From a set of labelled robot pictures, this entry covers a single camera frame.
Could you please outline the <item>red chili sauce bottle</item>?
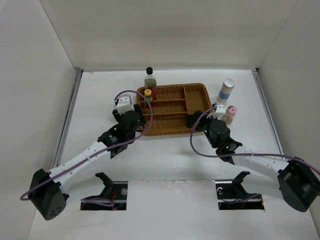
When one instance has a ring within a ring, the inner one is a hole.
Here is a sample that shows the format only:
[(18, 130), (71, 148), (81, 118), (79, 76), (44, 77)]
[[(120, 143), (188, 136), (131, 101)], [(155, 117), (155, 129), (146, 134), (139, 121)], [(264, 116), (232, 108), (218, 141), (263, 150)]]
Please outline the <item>red chili sauce bottle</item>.
[(154, 112), (154, 103), (153, 103), (153, 97), (152, 97), (152, 91), (150, 89), (144, 90), (144, 112), (146, 114), (150, 114)]

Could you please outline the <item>dark sauce bottle black cap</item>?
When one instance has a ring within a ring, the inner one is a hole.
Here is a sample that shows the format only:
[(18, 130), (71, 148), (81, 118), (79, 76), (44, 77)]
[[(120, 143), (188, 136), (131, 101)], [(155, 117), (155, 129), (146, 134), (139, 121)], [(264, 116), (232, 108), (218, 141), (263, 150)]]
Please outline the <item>dark sauce bottle black cap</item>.
[(151, 90), (151, 95), (154, 101), (157, 100), (157, 80), (153, 75), (152, 67), (146, 68), (146, 77), (144, 78), (144, 88)]

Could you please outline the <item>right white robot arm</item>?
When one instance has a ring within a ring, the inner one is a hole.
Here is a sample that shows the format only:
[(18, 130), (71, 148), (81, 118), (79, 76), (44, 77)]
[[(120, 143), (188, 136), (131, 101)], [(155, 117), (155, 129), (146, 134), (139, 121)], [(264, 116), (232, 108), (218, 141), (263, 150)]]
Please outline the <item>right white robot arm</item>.
[(241, 172), (232, 181), (232, 192), (238, 198), (250, 191), (284, 200), (290, 207), (306, 212), (320, 195), (320, 171), (299, 157), (276, 153), (258, 153), (231, 138), (227, 124), (211, 117), (208, 110), (197, 110), (186, 116), (186, 127), (192, 132), (204, 133), (215, 149), (213, 158), (247, 168), (271, 179), (270, 183), (247, 183), (249, 175)]

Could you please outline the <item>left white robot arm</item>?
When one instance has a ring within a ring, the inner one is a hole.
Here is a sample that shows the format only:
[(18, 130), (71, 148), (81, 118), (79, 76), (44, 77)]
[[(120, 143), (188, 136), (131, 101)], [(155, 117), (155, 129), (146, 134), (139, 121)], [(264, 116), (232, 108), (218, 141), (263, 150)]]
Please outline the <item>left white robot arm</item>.
[(56, 218), (72, 200), (107, 208), (114, 205), (109, 199), (113, 181), (102, 171), (105, 156), (114, 158), (125, 151), (146, 120), (139, 104), (117, 105), (112, 113), (117, 124), (85, 151), (63, 165), (33, 174), (28, 192), (20, 199), (31, 201), (46, 221)]

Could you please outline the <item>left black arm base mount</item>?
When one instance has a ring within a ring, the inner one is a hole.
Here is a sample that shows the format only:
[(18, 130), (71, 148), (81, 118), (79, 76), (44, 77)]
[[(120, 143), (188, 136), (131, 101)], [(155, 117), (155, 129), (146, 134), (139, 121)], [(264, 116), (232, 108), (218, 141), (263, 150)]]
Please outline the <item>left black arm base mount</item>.
[(81, 211), (125, 211), (127, 209), (128, 181), (113, 181), (105, 173), (95, 174), (100, 179), (103, 189), (98, 194), (91, 194), (81, 201)]

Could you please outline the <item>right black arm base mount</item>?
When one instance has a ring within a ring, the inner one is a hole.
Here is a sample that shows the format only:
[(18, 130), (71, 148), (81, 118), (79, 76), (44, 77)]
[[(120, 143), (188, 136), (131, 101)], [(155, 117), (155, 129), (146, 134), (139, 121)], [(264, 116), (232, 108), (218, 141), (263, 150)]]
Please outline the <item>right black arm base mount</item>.
[(247, 193), (242, 186), (248, 171), (242, 171), (234, 179), (215, 181), (217, 205), (221, 211), (264, 210), (261, 194)]

